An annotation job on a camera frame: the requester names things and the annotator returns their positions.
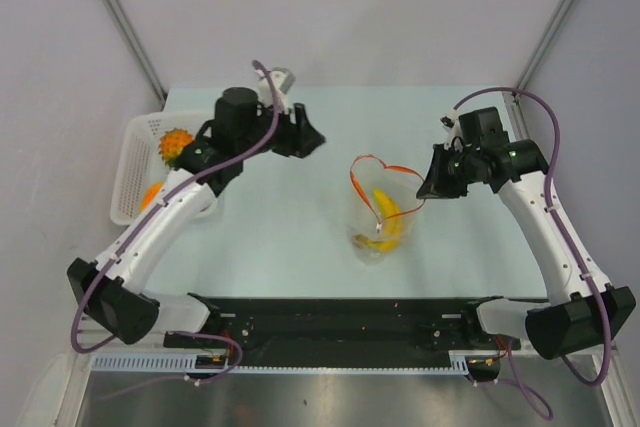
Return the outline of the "yellow fake banana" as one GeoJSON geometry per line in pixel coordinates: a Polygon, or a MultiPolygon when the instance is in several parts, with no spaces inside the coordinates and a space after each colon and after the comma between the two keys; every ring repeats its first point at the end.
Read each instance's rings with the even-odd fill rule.
{"type": "Polygon", "coordinates": [[[386,254],[400,245],[404,232],[402,211],[396,201],[382,189],[373,189],[373,199],[381,215],[380,221],[376,224],[377,238],[355,234],[352,240],[358,248],[367,248],[376,254],[386,254]]]}

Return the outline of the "clear zip top bag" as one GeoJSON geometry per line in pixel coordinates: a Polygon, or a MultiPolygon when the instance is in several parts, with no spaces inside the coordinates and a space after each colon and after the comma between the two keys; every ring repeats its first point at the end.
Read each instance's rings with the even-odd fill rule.
{"type": "Polygon", "coordinates": [[[408,242],[425,205],[416,197],[424,177],[407,166],[365,154],[353,160],[349,181],[348,239],[362,262],[380,262],[408,242]]]}

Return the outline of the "orange fake pineapple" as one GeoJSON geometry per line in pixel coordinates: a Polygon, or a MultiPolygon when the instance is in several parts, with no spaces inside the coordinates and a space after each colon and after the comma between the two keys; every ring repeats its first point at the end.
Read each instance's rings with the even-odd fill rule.
{"type": "Polygon", "coordinates": [[[159,154],[165,165],[173,167],[183,149],[194,140],[194,136],[185,129],[175,128],[167,131],[159,141],[159,154]]]}

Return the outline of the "orange fake mango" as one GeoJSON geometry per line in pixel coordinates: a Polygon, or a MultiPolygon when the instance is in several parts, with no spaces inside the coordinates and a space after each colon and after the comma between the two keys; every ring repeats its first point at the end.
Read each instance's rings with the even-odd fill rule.
{"type": "Polygon", "coordinates": [[[142,197],[139,212],[144,212],[149,205],[162,204],[162,189],[164,183],[162,181],[152,184],[142,197]]]}

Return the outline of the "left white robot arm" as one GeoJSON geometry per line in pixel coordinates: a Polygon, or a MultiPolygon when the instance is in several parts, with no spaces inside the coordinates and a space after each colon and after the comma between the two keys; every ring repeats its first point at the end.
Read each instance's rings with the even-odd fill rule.
{"type": "Polygon", "coordinates": [[[182,149],[161,191],[135,221],[94,260],[77,258],[68,267],[75,316],[88,316],[110,340],[126,345],[153,331],[185,331],[199,346],[214,344],[221,323],[209,308],[191,295],[146,292],[151,273],[184,227],[215,208],[245,160],[265,152],[306,158],[325,141],[304,104],[287,107],[244,87],[224,90],[213,117],[182,149]]]}

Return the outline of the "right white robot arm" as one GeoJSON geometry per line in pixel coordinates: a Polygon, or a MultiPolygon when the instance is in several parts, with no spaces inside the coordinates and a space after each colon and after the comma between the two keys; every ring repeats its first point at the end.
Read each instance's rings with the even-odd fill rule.
{"type": "Polygon", "coordinates": [[[497,334],[529,341],[553,360],[613,339],[636,307],[626,287],[616,287],[571,225],[555,192],[551,169],[538,145],[513,141],[494,107],[441,122],[448,136],[433,147],[419,200],[457,199],[485,184],[520,227],[541,271],[547,303],[494,297],[480,301],[461,323],[463,340],[484,348],[497,334]]]}

